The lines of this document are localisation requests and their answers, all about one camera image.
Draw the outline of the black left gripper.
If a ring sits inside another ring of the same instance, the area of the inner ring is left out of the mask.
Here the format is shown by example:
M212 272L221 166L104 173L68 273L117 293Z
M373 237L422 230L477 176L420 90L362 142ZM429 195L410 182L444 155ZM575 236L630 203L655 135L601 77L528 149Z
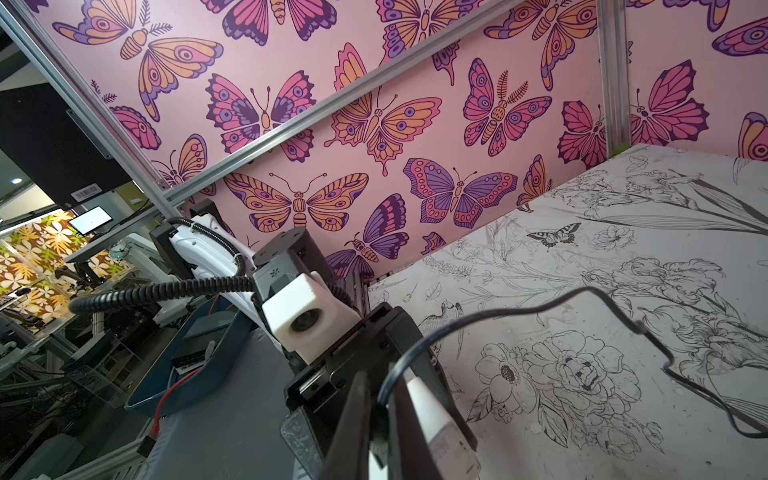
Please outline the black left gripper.
M280 434L296 458L296 478L320 479L354 376L364 371L372 406L368 479L388 479L386 403L380 405L377 396L391 367L421 338L402 308L381 304L294 377L285 388L289 414L280 425ZM432 390L476 453L477 439L454 402L436 354L425 350L407 370Z

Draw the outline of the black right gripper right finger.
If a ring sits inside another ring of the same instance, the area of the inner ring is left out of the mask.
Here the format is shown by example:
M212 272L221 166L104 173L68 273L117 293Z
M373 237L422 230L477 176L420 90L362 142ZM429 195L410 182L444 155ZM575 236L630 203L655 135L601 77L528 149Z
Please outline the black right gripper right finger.
M427 437L440 429L429 412L442 408L432 390L418 377L412 379L414 392L392 368L387 376L386 394L388 479L441 479Z

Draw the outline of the white network switch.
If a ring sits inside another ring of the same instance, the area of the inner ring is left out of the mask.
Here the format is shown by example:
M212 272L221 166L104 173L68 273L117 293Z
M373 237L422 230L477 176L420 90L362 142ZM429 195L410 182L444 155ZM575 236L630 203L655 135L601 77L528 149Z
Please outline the white network switch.
M405 380L421 431L441 478L478 479L481 464L455 420L423 380L410 370L406 371Z

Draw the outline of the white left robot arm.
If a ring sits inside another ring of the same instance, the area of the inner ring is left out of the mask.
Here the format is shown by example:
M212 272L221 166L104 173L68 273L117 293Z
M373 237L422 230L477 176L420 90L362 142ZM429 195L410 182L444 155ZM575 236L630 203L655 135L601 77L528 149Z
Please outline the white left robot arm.
M478 442L411 316L358 307L303 228L254 251L212 214L173 217L152 240L188 277L76 298L77 314L225 297L284 354L280 434L312 479L475 479Z

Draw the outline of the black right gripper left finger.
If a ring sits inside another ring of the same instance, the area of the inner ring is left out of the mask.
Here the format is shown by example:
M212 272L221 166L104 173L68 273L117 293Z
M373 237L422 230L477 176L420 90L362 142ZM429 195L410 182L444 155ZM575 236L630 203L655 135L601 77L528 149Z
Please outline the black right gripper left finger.
M371 390L366 372L357 372L321 471L321 480L369 478Z

